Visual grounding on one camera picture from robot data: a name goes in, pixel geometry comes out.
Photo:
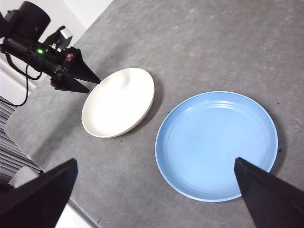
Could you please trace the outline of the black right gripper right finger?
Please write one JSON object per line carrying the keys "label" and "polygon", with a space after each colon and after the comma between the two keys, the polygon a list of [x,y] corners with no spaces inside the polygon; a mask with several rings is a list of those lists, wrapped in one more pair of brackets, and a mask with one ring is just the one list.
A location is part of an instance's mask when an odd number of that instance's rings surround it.
{"label": "black right gripper right finger", "polygon": [[304,192],[247,160],[235,159],[237,183],[257,228],[302,228]]}

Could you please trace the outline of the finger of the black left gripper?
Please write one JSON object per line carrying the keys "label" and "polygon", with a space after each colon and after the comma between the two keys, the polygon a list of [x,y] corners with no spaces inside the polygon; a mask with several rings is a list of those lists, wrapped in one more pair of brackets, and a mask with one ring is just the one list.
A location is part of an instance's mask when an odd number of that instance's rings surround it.
{"label": "finger of the black left gripper", "polygon": [[50,79],[50,84],[54,87],[55,90],[77,92],[84,94],[89,93],[89,89],[86,88],[83,84],[81,84],[77,80],[75,80],[74,78],[52,77]]}
{"label": "finger of the black left gripper", "polygon": [[101,80],[84,62],[81,50],[71,48],[70,52],[74,54],[74,56],[72,57],[72,65],[70,68],[70,73],[72,74],[72,77],[83,81],[99,84]]}

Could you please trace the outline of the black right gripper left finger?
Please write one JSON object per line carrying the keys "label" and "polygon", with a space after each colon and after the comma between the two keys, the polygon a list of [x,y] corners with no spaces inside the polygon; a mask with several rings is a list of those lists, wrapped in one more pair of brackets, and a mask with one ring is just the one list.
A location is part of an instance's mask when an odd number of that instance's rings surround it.
{"label": "black right gripper left finger", "polygon": [[72,193],[78,167],[70,159],[14,188],[0,185],[2,228],[54,228]]}

